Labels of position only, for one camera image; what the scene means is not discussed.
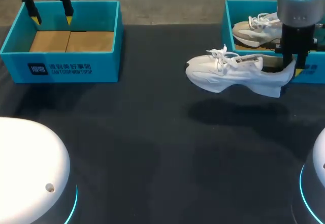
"blue plastic bin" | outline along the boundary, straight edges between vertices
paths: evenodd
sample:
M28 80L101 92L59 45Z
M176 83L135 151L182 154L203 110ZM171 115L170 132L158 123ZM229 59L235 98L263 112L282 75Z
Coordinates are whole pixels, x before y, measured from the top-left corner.
M0 51L16 83L117 82L123 36L120 3L74 1L69 26L62 2L35 2L42 24L28 16L25 4ZM29 52L38 30L113 31L111 52Z
M273 51L237 50L232 34L232 25L248 20L248 16L256 17L259 13L274 13L276 11L276 1L226 0L222 21L222 42L227 45L228 51L239 55L259 53L281 56L281 54L275 54ZM314 36L322 42L325 39L325 29L317 29ZM308 54L305 69L292 82L325 83L324 74L325 52L312 51Z

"shoe tongue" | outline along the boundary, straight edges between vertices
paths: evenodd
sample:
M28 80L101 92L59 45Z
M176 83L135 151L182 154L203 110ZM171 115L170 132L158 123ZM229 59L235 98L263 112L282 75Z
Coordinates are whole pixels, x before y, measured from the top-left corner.
M254 55L245 55L245 56L239 56L236 61L238 63L244 62L244 61L253 61L254 65L258 70L263 69L263 55L262 54L254 54Z
M268 15L265 15L263 18L267 18L269 19L270 21L273 21L273 20L276 20L278 19L278 15L277 13L271 13L271 14L268 14Z

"white sneaker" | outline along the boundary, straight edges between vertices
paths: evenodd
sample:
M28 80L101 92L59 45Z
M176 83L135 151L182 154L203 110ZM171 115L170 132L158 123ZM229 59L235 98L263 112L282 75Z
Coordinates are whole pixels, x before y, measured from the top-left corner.
M242 84L253 92L280 97L281 87L286 85L294 75L296 61L281 72L263 72L264 67L281 67L281 57L262 54L239 56L222 50L208 50L211 55L194 57L186 63L186 75L196 86L214 93L220 93L234 84Z
M248 17L248 21L236 23L233 27L234 38L249 47L258 47L268 42L279 43L281 34L282 22L277 13Z

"black table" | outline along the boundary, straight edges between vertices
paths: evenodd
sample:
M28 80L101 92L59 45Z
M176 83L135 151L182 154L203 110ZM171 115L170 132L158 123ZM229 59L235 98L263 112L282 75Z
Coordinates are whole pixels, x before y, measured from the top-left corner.
M118 83L15 85L2 68L0 116L61 137L82 224L292 223L325 87L291 84L273 99L192 85L184 63L221 47L219 25L126 26Z

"shoe sole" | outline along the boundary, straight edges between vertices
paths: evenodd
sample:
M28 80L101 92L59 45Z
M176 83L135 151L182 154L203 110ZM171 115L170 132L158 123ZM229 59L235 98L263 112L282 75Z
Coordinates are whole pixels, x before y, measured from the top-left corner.
M259 42L259 41L251 41L251 40L246 40L246 39L243 39L243 38L240 38L240 37L237 37L236 35L233 35L234 38L236 40L238 40L239 42L243 43L244 45L247 45L248 47L252 47L252 48L258 48L259 46L263 45L263 44L266 44L268 42L271 42L271 41L265 41L265 42ZM279 41L279 39L275 39L272 41L272 43L278 43L276 41Z
M234 84L224 84L223 86L219 85L217 87L217 89L211 89L210 87L204 87L204 86L198 85L197 83L192 81L189 77L187 77L187 78L195 86L197 86L197 87L199 87L199 88L201 88L203 90L212 92L212 93L221 93L226 88L234 85ZM270 87L270 86L258 85L258 84L249 84L249 85L241 84L241 85L249 88L254 93L257 93L257 94L260 94L260 95L263 95L263 96L272 97L272 98L279 98L281 96L281 87Z

